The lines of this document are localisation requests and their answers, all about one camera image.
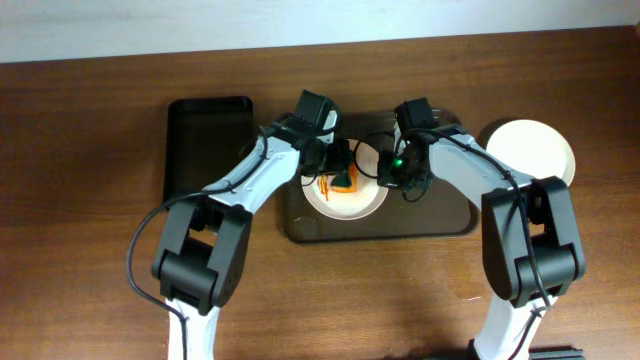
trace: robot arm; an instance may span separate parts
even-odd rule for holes
[[[258,139],[246,159],[205,190],[239,183],[237,187],[210,195],[205,201],[182,202],[171,208],[152,274],[160,280],[166,303],[188,318],[190,359],[213,359],[217,316],[242,275],[253,214],[299,169],[311,176],[335,172],[341,166],[346,169],[345,164],[336,165],[326,156],[344,155],[345,144],[334,139],[339,118],[332,109],[327,98],[303,92],[293,120],[278,121],[263,135],[266,156],[264,139]],[[544,301],[528,265],[523,224],[517,216],[511,183],[495,165],[469,151],[486,154],[464,129],[435,122],[426,99],[405,102],[396,108],[396,117],[397,150],[381,152],[378,184],[391,188],[411,184],[427,191],[430,179],[437,177],[454,185],[482,210],[483,264],[495,294],[486,323],[470,345],[470,356],[483,360],[526,359],[528,345],[544,315],[539,311]],[[446,138],[409,136],[421,128],[446,133],[465,147]],[[329,147],[340,151],[328,151]],[[411,161],[405,164],[412,165],[394,169],[391,164],[397,163],[396,156],[409,156]],[[585,271],[567,187],[557,178],[535,180],[495,161],[507,169],[525,194],[529,220],[545,224],[545,233],[534,239],[535,257],[553,303]],[[218,234],[215,247],[189,237],[189,229],[205,227]],[[169,359],[177,360],[182,355],[181,332],[177,319],[171,318]]]
[[[550,294],[550,304],[555,303],[558,296],[567,291],[569,284],[582,277],[585,271],[567,186],[558,178],[536,180],[510,168],[486,153],[458,125],[439,126],[430,116],[431,108],[426,99],[405,102],[395,111],[398,119],[396,148],[401,150],[399,156],[407,151],[405,149],[412,150],[414,154],[409,154],[408,158],[428,167],[427,177],[451,183],[482,210],[483,264],[494,295],[485,325],[470,343],[469,358],[529,359],[529,345],[546,312],[546,304],[533,280],[533,269],[526,261],[529,254],[524,246],[522,220],[514,205],[512,183],[487,158],[490,157],[515,180],[525,197],[528,220],[545,225],[545,232],[535,236],[532,242],[540,277]],[[420,134],[418,129],[433,129],[436,132],[432,133],[444,133],[448,138],[424,136],[425,132]],[[394,187],[401,187],[402,184],[397,182],[430,184],[430,181],[416,181],[403,176],[407,173],[415,176],[416,172],[412,172],[410,167],[404,169],[404,174],[402,171],[394,174],[392,164],[379,164],[379,174],[387,174],[386,178],[379,178],[379,183],[391,182]],[[425,173],[417,174],[418,177],[425,176]]]

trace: white plate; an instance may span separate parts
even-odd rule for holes
[[[489,138],[487,152],[537,179],[557,176],[569,186],[576,173],[576,159],[567,140],[551,126],[535,120],[502,125]]]
[[[351,150],[358,141],[349,139]],[[356,159],[358,165],[367,174],[377,175],[378,152],[371,146],[362,143],[358,147]],[[308,184],[312,177],[301,176],[302,184]],[[387,196],[389,189],[379,187],[375,179],[370,179],[358,172],[358,191],[355,193],[337,193],[329,190],[329,201],[320,191],[318,179],[309,186],[303,186],[302,192],[309,203],[321,214],[337,220],[355,220],[365,217],[374,212]]]

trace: wood grain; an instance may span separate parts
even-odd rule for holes
[[[1,357],[164,358],[167,314],[128,287],[124,254],[161,199],[168,104],[248,95],[266,124],[303,88],[345,112],[428,96],[474,135],[505,117],[558,129],[576,156],[587,274],[534,346],[637,356],[640,46],[628,26],[1,65]],[[491,291],[479,230],[305,247],[278,232],[275,205],[254,219],[217,359],[400,357],[465,347],[480,330]],[[134,265],[153,293],[161,227]]]

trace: black wire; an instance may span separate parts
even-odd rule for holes
[[[368,177],[369,179],[378,179],[378,176],[373,176],[373,175],[369,175],[366,172],[364,172],[364,170],[362,170],[362,168],[360,168],[360,165],[358,165],[358,148],[360,147],[360,144],[362,144],[363,142],[365,142],[368,138],[375,136],[375,135],[387,135],[387,136],[393,136],[393,133],[389,132],[389,131],[376,131],[376,132],[372,132],[369,133],[367,135],[365,135],[365,137],[362,140],[359,140],[358,143],[356,144],[356,147],[353,148],[353,165],[356,166],[356,169],[358,169],[358,171]]]
[[[536,322],[536,318],[537,317],[542,317],[542,315],[540,315],[540,313],[545,311],[545,310],[546,310],[546,308],[544,308],[544,307],[539,307],[537,309],[531,310],[531,316],[529,316],[529,319],[527,320],[527,325],[524,328],[524,333],[522,334],[522,337],[520,338],[520,342],[518,342],[518,346],[516,346],[516,350],[511,354],[511,356],[509,356],[508,360],[514,360],[516,358],[516,356],[518,356],[518,353],[522,349],[522,346],[524,345],[524,342],[527,339],[527,336],[529,335],[529,331],[533,327],[533,324]]]
[[[422,197],[424,196],[424,194],[426,194],[426,193],[427,193],[427,190],[428,190],[428,189],[422,189],[422,193],[420,194],[420,196],[418,196],[418,197],[417,197],[417,198],[415,198],[415,199],[411,199],[411,200],[407,199],[407,193],[406,193],[405,191],[402,191],[402,198],[403,198],[403,199],[404,199],[404,201],[406,201],[406,202],[414,203],[414,202],[417,202],[418,200],[422,199]]]
[[[533,271],[533,278],[536,282],[536,286],[538,288],[538,291],[540,292],[540,295],[542,296],[542,300],[544,301],[545,304],[545,310],[551,310],[551,302],[549,301],[549,295],[547,294],[547,290],[544,288],[544,286],[542,285],[542,277],[540,276],[540,270],[538,269],[538,264],[536,263],[536,258],[535,258],[535,254],[533,251],[533,243],[531,242],[531,233],[529,232],[529,219],[527,218],[527,212],[526,209],[524,207],[524,201],[522,198],[522,193],[520,192],[520,188],[518,187],[518,184],[516,183],[515,179],[513,178],[513,176],[511,175],[511,173],[507,170],[505,170],[502,165],[500,165],[500,163],[498,163],[493,157],[485,154],[482,151],[478,151],[474,148],[472,148],[470,145],[467,144],[463,144],[462,142],[454,139],[453,137],[447,135],[447,134],[443,134],[439,131],[436,130],[431,130],[431,129],[413,129],[410,130],[410,132],[421,132],[421,133],[427,133],[427,134],[431,134],[435,137],[438,138],[445,138],[447,140],[449,140],[450,142],[454,143],[455,145],[465,149],[465,151],[469,151],[475,155],[480,156],[481,158],[487,160],[488,162],[490,162],[493,166],[495,166],[498,171],[502,174],[502,176],[504,176],[505,180],[509,181],[509,183],[511,184],[511,186],[513,187],[513,190],[515,192],[516,195],[516,201],[518,203],[518,210],[520,212],[520,220],[522,221],[522,230],[524,231],[524,240],[525,243],[527,245],[527,254],[529,257],[529,264],[531,265],[531,270]]]
[[[309,183],[308,183],[308,184],[302,184],[302,183],[301,183],[302,187],[307,187],[307,186],[312,185],[312,184],[313,184],[313,182],[314,182],[314,181],[316,181],[316,179],[318,178],[318,175],[319,175],[319,174],[320,174],[320,169],[318,168],[318,171],[316,171],[316,174],[315,174],[315,175],[313,175],[313,179],[312,179],[311,181],[309,181]]]
[[[182,330],[182,358],[184,360],[187,360],[187,318],[185,318],[178,310],[170,307],[169,305],[163,303],[162,301],[156,299],[155,297],[149,295],[148,293],[146,293],[144,290],[142,290],[138,284],[136,284],[135,280],[133,279],[133,272],[132,272],[132,261],[133,261],[133,251],[135,250],[135,246],[136,243],[138,242],[138,238],[140,238],[140,234],[142,234],[142,231],[144,230],[144,228],[147,226],[147,224],[149,224],[149,222],[159,213],[161,213],[162,211],[164,211],[165,209],[181,202],[181,201],[185,201],[185,200],[190,200],[190,199],[196,199],[196,198],[200,198],[200,197],[205,197],[205,196],[209,196],[209,195],[216,195],[216,194],[222,194],[222,193],[226,193],[229,192],[233,189],[235,189],[236,187],[238,187],[240,184],[242,184],[243,182],[245,182],[251,175],[253,175],[253,173],[258,169],[258,167],[260,167],[260,165],[262,165],[262,163],[264,162],[264,160],[267,158],[267,146],[268,146],[268,142],[267,142],[267,134],[265,129],[261,126],[260,127],[260,133],[262,135],[262,140],[264,143],[264,149],[262,150],[262,154],[260,156],[260,161],[258,161],[250,170],[249,172],[247,172],[247,174],[245,174],[240,180],[238,180],[235,183],[229,183],[229,185],[223,189],[215,189],[215,190],[202,190],[202,191],[198,191],[195,193],[191,193],[191,194],[186,194],[186,195],[180,195],[180,196],[176,196],[173,197],[165,202],[163,202],[160,206],[156,207],[155,209],[151,210],[151,212],[149,214],[147,214],[147,216],[145,216],[145,218],[142,220],[142,222],[140,222],[140,225],[138,225],[138,228],[136,229],[136,231],[133,233],[133,236],[131,237],[131,242],[129,244],[129,249],[127,250],[127,255],[126,255],[126,272],[127,272],[127,278],[129,279],[129,285],[131,285],[131,287],[133,288],[133,290],[138,293],[138,295],[140,295],[142,298],[150,301],[151,303],[160,306],[161,308],[169,311],[170,313],[174,314],[175,316],[178,317],[178,320],[180,320],[180,328]]]

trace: orange food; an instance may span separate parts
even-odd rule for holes
[[[322,175],[318,179],[318,187],[320,188],[320,193],[329,201],[329,177],[327,175]]]
[[[349,178],[351,179],[351,186],[343,188],[339,186],[331,186],[331,190],[337,193],[354,193],[358,191],[358,169],[355,164],[349,166]]]

